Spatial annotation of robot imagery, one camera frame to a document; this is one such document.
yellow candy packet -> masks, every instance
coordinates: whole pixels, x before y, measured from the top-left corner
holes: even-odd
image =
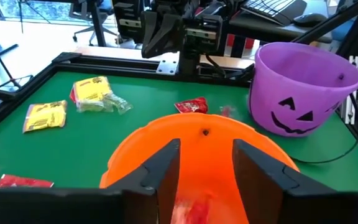
[[[27,110],[23,133],[44,128],[63,127],[66,122],[67,101],[32,104]]]
[[[112,90],[107,77],[87,78],[75,82],[70,98],[78,111],[113,111]]]

keyboard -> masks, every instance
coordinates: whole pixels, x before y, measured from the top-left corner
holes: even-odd
[[[306,6],[307,3],[303,0],[246,0],[241,9],[287,26],[294,18],[303,15]]]

green table surface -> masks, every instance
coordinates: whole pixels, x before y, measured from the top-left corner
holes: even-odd
[[[51,180],[56,187],[97,187],[115,148],[131,132],[161,116],[177,113],[174,103],[204,96],[211,114],[235,107],[234,118],[273,139],[289,155],[320,161],[348,150],[355,141],[338,115],[306,138],[284,138],[259,128],[250,117],[248,89],[231,86],[109,77],[113,92],[134,105],[124,115],[76,111],[68,95],[73,83],[97,74],[58,72],[0,123],[0,174]],[[22,133],[32,103],[67,100],[64,128]],[[337,190],[358,190],[358,146],[338,161],[297,164],[301,172]]]

purple pumpkin bucket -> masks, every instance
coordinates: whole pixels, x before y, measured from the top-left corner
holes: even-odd
[[[266,130],[302,137],[357,89],[358,69],[348,60],[309,45],[274,42],[256,53],[248,104]]]

orange plastic bucket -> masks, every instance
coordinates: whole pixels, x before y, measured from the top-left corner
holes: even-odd
[[[175,203],[211,196],[208,224],[248,223],[234,178],[233,139],[242,139],[299,171],[278,145],[250,126],[219,115],[184,113],[156,119],[123,140],[108,162],[100,187],[115,183],[174,138],[181,140]]]

